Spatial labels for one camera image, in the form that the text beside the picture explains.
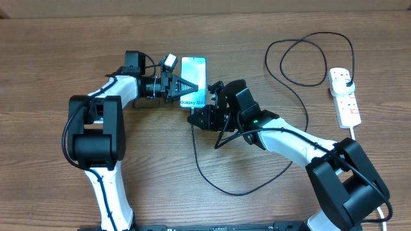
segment white power strip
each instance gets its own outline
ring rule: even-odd
[[[355,85],[347,87],[346,83],[350,80],[348,70],[343,68],[332,68],[328,74],[329,88],[334,96],[335,112],[337,113],[338,124],[340,128],[353,128],[361,123],[360,112],[355,99]]]

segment smartphone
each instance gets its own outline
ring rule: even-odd
[[[207,69],[204,57],[182,57],[181,78],[198,85],[198,91],[180,97],[182,108],[202,108],[206,105]]]

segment wooden table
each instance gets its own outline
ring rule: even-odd
[[[1,20],[0,230],[100,224],[90,182],[66,162],[60,141],[69,98],[101,87],[104,74],[123,65],[126,50],[144,51],[156,61],[168,53],[204,56],[208,84],[243,78],[261,108],[303,129],[299,102],[267,73],[263,57],[271,42],[314,31],[337,31],[354,44],[363,121],[355,128],[357,140],[390,189],[389,230],[410,230],[410,25],[406,11]],[[351,70],[344,39],[316,35],[310,40],[323,48],[329,67]],[[268,62],[276,75],[289,45],[271,49]],[[324,64],[315,47],[301,44],[284,60],[284,71],[295,81],[316,83]],[[338,128],[327,80],[318,87],[287,84],[307,106],[308,132],[335,141],[349,136]],[[295,164],[249,196],[226,196],[212,188],[195,167],[188,114],[178,103],[124,110],[123,179],[139,224],[271,223],[306,219],[319,209],[305,170]],[[242,139],[214,150],[217,133],[197,129],[196,136],[204,174],[228,191],[254,188],[289,161]],[[379,230],[379,225],[365,227]]]

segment black wire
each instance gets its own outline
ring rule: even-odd
[[[71,158],[70,158],[70,156],[69,156],[69,154],[68,154],[68,152],[67,152],[67,150],[66,150],[66,136],[67,136],[67,131],[68,131],[69,127],[70,127],[71,122],[73,121],[73,118],[76,116],[76,114],[77,114],[83,107],[85,107],[85,106],[90,102],[91,99],[99,96],[100,94],[103,94],[105,91],[109,90],[112,86],[114,86],[114,84],[117,83],[118,80],[117,80],[116,77],[111,77],[111,78],[114,79],[112,83],[110,83],[110,84],[109,84],[107,87],[105,87],[105,88],[101,88],[100,91],[94,93],[93,95],[87,97],[87,99],[84,100],[83,103],[81,103],[80,105],[78,105],[78,107],[76,108],[76,110],[74,110],[74,112],[70,115],[69,119],[67,120],[66,125],[64,126],[64,131],[63,131],[63,135],[62,135],[62,150],[63,150],[64,157],[66,158],[66,160],[68,161],[68,163],[70,163],[70,164],[71,164],[72,166],[74,166],[74,167],[77,167],[78,169],[82,169],[82,170],[85,170],[85,171],[89,171],[89,172],[91,172],[92,174],[94,174],[94,175],[97,177],[97,180],[98,180],[99,183],[100,183],[101,192],[103,193],[103,200],[104,200],[105,208],[106,208],[106,210],[107,210],[107,215],[108,215],[108,217],[110,218],[111,225],[113,226],[114,231],[117,231],[116,224],[115,224],[115,222],[114,222],[114,219],[113,219],[113,217],[112,217],[112,214],[111,214],[111,211],[110,211],[110,208],[109,208],[109,202],[108,202],[108,200],[107,200],[107,195],[106,195],[106,192],[105,192],[105,189],[104,189],[104,185],[103,185],[103,181],[102,181],[102,179],[101,179],[101,176],[100,176],[97,172],[95,172],[94,170],[92,170],[92,169],[84,169],[84,168],[80,167],[80,165],[74,163],[73,160],[71,160]]]
[[[322,32],[310,33],[310,34],[304,36],[303,38],[300,38],[300,39],[299,39],[298,41],[296,41],[294,44],[292,44],[292,45],[290,46],[290,48],[288,48],[287,51],[284,53],[283,57],[281,58],[281,61],[280,61],[280,71],[281,71],[281,74],[283,74],[284,78],[286,78],[288,81],[290,81],[290,82],[292,82],[292,83],[294,83],[294,84],[296,84],[296,85],[303,86],[303,87],[314,87],[314,86],[320,85],[320,84],[326,79],[326,76],[327,76],[327,62],[325,61],[325,60],[326,60],[326,57],[325,57],[325,55],[324,55],[324,52],[322,52],[322,50],[321,50],[318,46],[317,46],[317,47],[321,50],[322,56],[323,56],[324,61],[325,61],[325,63],[326,63],[326,72],[325,72],[325,74],[324,74],[324,78],[323,78],[319,83],[317,83],[317,84],[297,83],[296,81],[293,81],[293,80],[289,79],[289,78],[287,77],[287,75],[285,75],[285,73],[284,73],[284,71],[283,71],[283,60],[284,60],[285,56],[288,54],[288,52],[289,52],[294,46],[296,46],[297,44],[299,44],[300,42],[308,42],[308,41],[304,40],[305,38],[310,37],[310,36],[312,36],[312,35],[318,35],[318,34],[338,35],[338,36],[341,36],[341,37],[343,37],[343,38],[345,38],[345,39],[347,40],[347,42],[348,42],[348,44],[349,44],[349,47],[351,48],[351,56],[352,56],[352,58],[353,58],[353,75],[351,76],[351,81],[347,83],[347,86],[348,86],[348,87],[351,86],[351,85],[353,84],[353,82],[354,82],[354,68],[355,68],[355,65],[354,65],[354,48],[353,48],[353,44],[351,43],[351,41],[350,41],[345,35],[340,34],[340,33],[335,33],[335,32],[322,31]]]
[[[243,130],[243,127],[242,127],[242,125],[241,125],[241,123],[240,123],[240,114],[241,114],[241,111],[239,110],[239,111],[237,112],[237,126],[238,126],[238,130],[239,130],[241,133],[243,133],[244,130]]]
[[[294,94],[294,95],[297,97],[297,99],[300,101],[301,106],[302,106],[302,108],[304,109],[304,114],[305,114],[305,116],[306,116],[306,127],[305,127],[304,131],[307,132],[308,123],[309,123],[309,121],[310,121],[310,118],[308,117],[308,112],[307,112],[307,108],[306,108],[305,104],[302,102],[302,99],[300,98],[300,96],[299,96],[291,87],[289,87],[287,84],[283,83],[281,80],[279,80],[277,77],[275,77],[275,76],[272,74],[272,72],[270,71],[270,68],[268,68],[268,64],[267,64],[268,52],[270,51],[270,48],[271,48],[274,44],[277,44],[277,43],[280,43],[280,42],[293,42],[293,41],[297,41],[297,42],[298,42],[298,41],[300,41],[300,42],[307,42],[307,43],[309,43],[309,44],[314,45],[315,47],[317,47],[317,48],[320,50],[320,52],[321,52],[321,54],[322,54],[322,57],[324,58],[325,66],[326,66],[326,73],[325,73],[323,79],[322,79],[319,83],[315,84],[315,86],[320,85],[320,84],[325,80],[325,78],[326,78],[326,76],[327,76],[327,60],[326,60],[326,56],[325,56],[324,52],[322,51],[322,49],[321,49],[318,45],[316,45],[315,43],[310,42],[310,41],[308,41],[308,40],[301,40],[301,39],[284,39],[284,40],[278,40],[278,41],[275,41],[275,42],[271,43],[271,44],[268,46],[267,51],[265,52],[264,63],[265,63],[265,67],[266,67],[268,73],[270,73],[271,77],[273,77],[273,78],[274,78],[275,80],[277,80],[279,83],[281,83],[282,85],[284,85],[288,90],[290,90],[291,92],[293,92],[293,94]]]
[[[232,193],[232,192],[227,192],[227,191],[225,191],[225,190],[223,190],[223,189],[215,186],[215,184],[211,183],[211,182],[206,178],[206,176],[204,176],[203,172],[201,172],[201,169],[200,169],[200,166],[198,165],[198,160],[197,160],[197,149],[196,149],[196,147],[195,147],[194,125],[193,125],[193,124],[191,124],[191,134],[192,134],[192,136],[193,136],[194,157],[195,157],[195,164],[197,165],[198,172],[199,172],[200,175],[203,177],[203,179],[204,179],[207,183],[209,183],[211,186],[213,186],[215,189],[217,189],[217,190],[219,190],[219,191],[221,191],[221,192],[223,192],[223,193],[225,193],[225,194],[231,195],[231,196],[245,196],[245,195],[248,195],[248,194],[250,194],[250,193],[253,193],[253,192],[257,191],[258,189],[260,189],[260,188],[268,185],[269,183],[271,183],[272,181],[274,181],[275,179],[277,179],[278,177],[280,177],[280,176],[291,166],[291,164],[292,164],[292,162],[290,162],[289,165],[288,165],[282,172],[280,172],[277,176],[275,176],[273,179],[271,179],[271,180],[263,183],[262,185],[258,186],[257,188],[255,188],[255,189],[253,189],[253,190],[251,190],[251,191],[248,191],[248,192],[245,192],[245,193]]]
[[[146,66],[146,69],[147,69],[147,68],[152,68],[152,67],[159,67],[159,66],[160,66],[160,64],[149,65],[149,66]]]
[[[114,71],[114,72],[111,73],[111,74],[106,74],[105,76],[106,76],[106,77],[115,77],[116,75],[121,74],[122,70],[123,70],[123,66],[119,67],[119,68],[117,69],[117,71]]]
[[[230,118],[231,118],[231,111],[229,112],[229,115],[228,115],[228,117],[227,117],[227,121],[225,122],[225,125],[224,125],[223,130],[220,132],[220,134],[218,134],[218,140],[217,140],[217,142],[216,142],[216,144],[215,144],[215,146],[214,146],[215,149],[217,149],[217,145],[218,145],[218,143],[219,143],[220,141],[227,140],[227,141],[229,142],[229,141],[233,140],[233,137],[234,137],[234,136],[236,136],[236,135],[242,135],[242,133],[236,132],[234,135],[232,135],[232,136],[230,136],[230,137],[228,137],[228,138],[222,139],[222,137],[223,137],[223,135],[224,135],[224,132],[226,131],[227,126],[228,126],[228,124],[229,124]],[[275,179],[279,178],[279,177],[280,177],[285,171],[287,171],[287,169],[293,164],[293,162],[291,161],[279,174],[277,174],[277,175],[276,175],[275,177],[273,177],[271,180],[263,183],[262,185],[256,187],[256,188],[253,189],[253,190],[250,190],[250,191],[247,191],[247,192],[243,192],[243,193],[227,192],[227,191],[225,191],[225,190],[217,187],[215,184],[211,183],[211,182],[207,179],[207,177],[204,176],[203,172],[201,171],[200,166],[198,165],[197,149],[196,149],[196,146],[195,146],[195,136],[194,136],[194,126],[193,126],[193,124],[191,124],[191,135],[193,136],[194,157],[195,157],[195,164],[197,165],[198,172],[199,172],[200,175],[203,177],[203,179],[204,179],[207,183],[209,183],[211,186],[213,186],[215,189],[217,189],[217,190],[219,190],[219,191],[221,191],[221,192],[223,192],[223,193],[225,193],[225,194],[231,195],[231,196],[245,196],[245,195],[248,195],[248,194],[250,194],[250,193],[253,193],[253,192],[257,191],[258,189],[260,189],[260,188],[268,185],[269,183],[273,182]]]
[[[159,64],[155,64],[154,60],[153,60],[150,56],[146,55],[145,53],[142,53],[142,54],[143,54],[145,57],[147,57],[147,58],[153,63],[153,65],[150,65],[150,66],[146,67],[146,69],[147,69],[147,68],[154,67],[153,74],[150,75],[150,76],[147,76],[147,77],[149,77],[149,78],[154,77],[154,76],[155,76],[155,72],[157,71],[157,68],[155,68],[155,67],[157,67]]]

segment plug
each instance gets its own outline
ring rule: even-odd
[[[351,85],[351,77],[347,69],[334,67],[329,70],[329,89],[334,97],[351,94],[355,90],[355,83]]]

